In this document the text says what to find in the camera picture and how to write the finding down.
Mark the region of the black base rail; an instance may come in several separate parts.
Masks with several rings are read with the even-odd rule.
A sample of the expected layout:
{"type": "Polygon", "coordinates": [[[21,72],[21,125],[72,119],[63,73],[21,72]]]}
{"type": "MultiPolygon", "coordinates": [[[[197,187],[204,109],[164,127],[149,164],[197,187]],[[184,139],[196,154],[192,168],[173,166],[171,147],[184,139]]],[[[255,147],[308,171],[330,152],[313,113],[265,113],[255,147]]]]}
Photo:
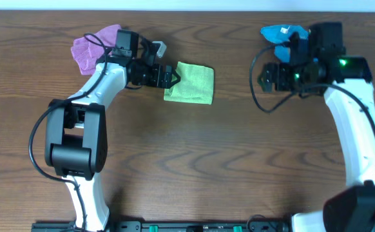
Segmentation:
{"type": "Polygon", "coordinates": [[[250,222],[140,222],[122,221],[108,224],[108,232],[291,232],[284,220],[257,218],[250,222]]]}

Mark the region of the purple folded cloth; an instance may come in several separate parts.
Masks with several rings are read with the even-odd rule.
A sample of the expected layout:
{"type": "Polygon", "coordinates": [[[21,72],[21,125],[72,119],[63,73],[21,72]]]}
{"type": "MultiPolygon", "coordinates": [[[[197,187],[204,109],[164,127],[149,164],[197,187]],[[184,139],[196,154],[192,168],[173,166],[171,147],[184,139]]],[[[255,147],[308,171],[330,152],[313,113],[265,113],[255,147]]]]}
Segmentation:
{"type": "MultiPolygon", "coordinates": [[[[117,30],[121,29],[119,24],[107,26],[98,31],[95,35],[104,43],[105,46],[115,46],[117,30]]],[[[97,46],[84,37],[75,39],[71,47],[73,60],[78,64],[82,75],[92,75],[95,72],[97,59],[103,55],[101,46],[97,46]]]]}

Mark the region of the large green microfiber cloth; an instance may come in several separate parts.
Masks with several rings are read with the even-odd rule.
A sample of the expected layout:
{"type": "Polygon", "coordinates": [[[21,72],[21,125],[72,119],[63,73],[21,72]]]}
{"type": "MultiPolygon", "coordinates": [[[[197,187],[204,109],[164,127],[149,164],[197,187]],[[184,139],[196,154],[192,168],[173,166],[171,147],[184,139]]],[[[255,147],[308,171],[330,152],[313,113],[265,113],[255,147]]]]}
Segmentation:
{"type": "Polygon", "coordinates": [[[164,90],[164,100],[193,104],[212,104],[215,71],[197,64],[178,62],[180,82],[164,90]]]}

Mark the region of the blue crumpled cloth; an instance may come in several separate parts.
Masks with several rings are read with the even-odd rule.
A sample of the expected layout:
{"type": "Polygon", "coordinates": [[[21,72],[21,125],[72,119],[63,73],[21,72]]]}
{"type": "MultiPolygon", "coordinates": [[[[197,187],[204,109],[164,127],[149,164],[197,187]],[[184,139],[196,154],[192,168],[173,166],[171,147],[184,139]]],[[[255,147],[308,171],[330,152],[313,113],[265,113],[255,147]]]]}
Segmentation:
{"type": "MultiPolygon", "coordinates": [[[[302,39],[308,38],[308,31],[300,25],[277,24],[261,28],[260,33],[273,44],[288,42],[293,33],[298,33],[302,39]]],[[[290,49],[284,46],[277,46],[274,49],[275,56],[283,63],[290,60],[290,49]]]]}

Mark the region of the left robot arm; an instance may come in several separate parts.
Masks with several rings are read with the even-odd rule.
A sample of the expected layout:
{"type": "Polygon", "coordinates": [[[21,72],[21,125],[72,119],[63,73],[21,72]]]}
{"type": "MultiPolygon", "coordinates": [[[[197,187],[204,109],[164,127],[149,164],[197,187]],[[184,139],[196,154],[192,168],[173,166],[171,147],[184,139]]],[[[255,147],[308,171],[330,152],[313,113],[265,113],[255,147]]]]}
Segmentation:
{"type": "Polygon", "coordinates": [[[116,95],[141,86],[170,89],[180,82],[172,66],[156,63],[166,45],[136,32],[118,30],[114,46],[93,34],[86,40],[103,53],[85,85],[65,100],[54,99],[44,114],[45,162],[65,183],[75,208],[75,231],[104,231],[110,211],[104,200],[100,173],[106,163],[106,110],[116,95]]]}

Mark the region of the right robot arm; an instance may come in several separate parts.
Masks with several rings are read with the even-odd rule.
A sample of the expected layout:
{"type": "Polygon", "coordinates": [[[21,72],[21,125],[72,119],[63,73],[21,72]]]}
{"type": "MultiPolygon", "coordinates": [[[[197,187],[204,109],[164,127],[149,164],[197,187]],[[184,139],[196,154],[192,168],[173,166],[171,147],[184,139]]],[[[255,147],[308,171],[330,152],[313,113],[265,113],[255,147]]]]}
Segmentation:
{"type": "Polygon", "coordinates": [[[364,57],[350,56],[340,22],[266,26],[261,34],[278,58],[257,78],[264,92],[323,97],[333,116],[345,162],[347,189],[320,211],[291,217],[291,231],[375,231],[375,102],[364,57]]]}

